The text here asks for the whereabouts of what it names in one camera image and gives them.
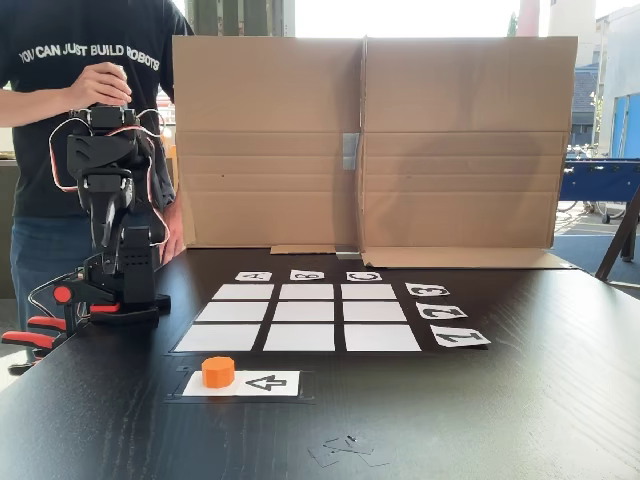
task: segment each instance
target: cardboard wall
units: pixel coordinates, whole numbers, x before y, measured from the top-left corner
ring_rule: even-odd
[[[572,38],[368,39],[361,249],[550,247],[576,49]]]
[[[360,40],[174,39],[189,246],[356,243],[360,66]]]

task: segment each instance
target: orange cylinder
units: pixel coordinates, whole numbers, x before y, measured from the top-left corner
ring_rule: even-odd
[[[207,358],[202,362],[202,383],[207,388],[224,388],[235,379],[235,362],[229,357]]]

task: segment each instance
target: white paper square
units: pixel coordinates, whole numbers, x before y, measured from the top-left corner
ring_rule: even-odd
[[[436,342],[443,347],[466,347],[491,343],[477,330],[471,328],[436,327],[431,325]]]
[[[210,302],[196,322],[261,322],[269,302]]]
[[[291,270],[291,280],[294,282],[305,282],[310,280],[322,280],[323,272],[310,272],[307,270]]]
[[[246,371],[235,372],[231,385],[207,388],[202,384],[202,371],[193,372],[183,397],[297,397],[300,372]]]
[[[214,300],[269,300],[273,285],[226,284],[213,296]]]
[[[416,303],[420,316],[427,320],[453,320],[454,318],[466,318],[467,315],[458,307],[452,305],[428,305]]]
[[[376,272],[347,272],[347,280],[350,282],[379,282],[382,277]]]
[[[397,302],[344,302],[345,322],[406,322]]]
[[[260,325],[192,325],[176,352],[249,352]]]
[[[285,284],[280,291],[281,300],[333,300],[333,285]]]
[[[333,324],[272,324],[265,352],[332,352]]]
[[[333,302],[279,302],[274,322],[333,322]]]
[[[389,284],[357,284],[342,285],[343,300],[395,300],[396,294]]]
[[[271,272],[240,272],[236,277],[239,282],[268,282]]]
[[[407,290],[414,297],[440,297],[449,295],[449,291],[441,285],[422,285],[420,283],[405,283]]]
[[[420,346],[409,325],[344,326],[349,352],[419,352]]]

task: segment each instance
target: number card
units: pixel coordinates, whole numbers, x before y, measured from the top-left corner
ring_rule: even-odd
[[[407,290],[415,297],[441,297],[449,295],[446,288],[440,285],[421,285],[419,283],[407,283]]]
[[[436,327],[431,325],[436,341],[443,347],[466,347],[491,343],[477,330],[470,328]]]
[[[427,320],[451,320],[453,318],[465,318],[467,315],[458,307],[449,305],[427,305],[416,303],[420,316]]]
[[[322,280],[324,279],[324,273],[322,272],[308,272],[306,270],[291,270],[291,280],[294,282],[308,281],[308,280]]]
[[[350,282],[379,282],[382,277],[376,272],[347,272],[347,280]]]
[[[240,272],[236,277],[239,282],[268,282],[271,272]]]

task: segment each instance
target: building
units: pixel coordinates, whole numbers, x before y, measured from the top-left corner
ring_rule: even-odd
[[[591,144],[595,116],[595,102],[592,95],[595,95],[597,85],[597,63],[576,68],[569,145]]]
[[[600,19],[598,154],[640,158],[640,5]]]
[[[550,0],[550,37],[578,37],[576,67],[598,61],[600,41],[596,33],[596,0]]]

